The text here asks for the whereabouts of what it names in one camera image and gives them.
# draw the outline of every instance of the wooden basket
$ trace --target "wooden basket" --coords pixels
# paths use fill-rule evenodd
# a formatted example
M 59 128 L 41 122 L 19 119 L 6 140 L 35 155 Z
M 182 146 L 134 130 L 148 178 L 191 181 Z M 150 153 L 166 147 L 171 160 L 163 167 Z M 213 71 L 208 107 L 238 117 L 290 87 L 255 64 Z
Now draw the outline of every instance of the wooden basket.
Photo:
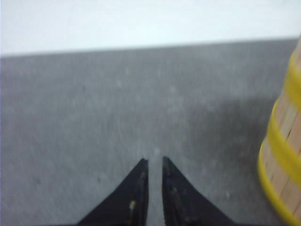
M 292 55 L 258 159 L 260 181 L 289 225 L 301 225 L 301 69 Z

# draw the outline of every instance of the floor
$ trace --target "floor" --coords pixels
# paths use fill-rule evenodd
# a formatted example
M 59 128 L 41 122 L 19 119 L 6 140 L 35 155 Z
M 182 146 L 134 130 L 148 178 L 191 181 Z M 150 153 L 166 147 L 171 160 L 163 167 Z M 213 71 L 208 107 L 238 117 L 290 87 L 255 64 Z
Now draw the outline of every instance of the floor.
M 162 157 L 237 222 L 281 224 L 256 160 L 296 40 L 1 59 L 1 223 L 72 224 Z

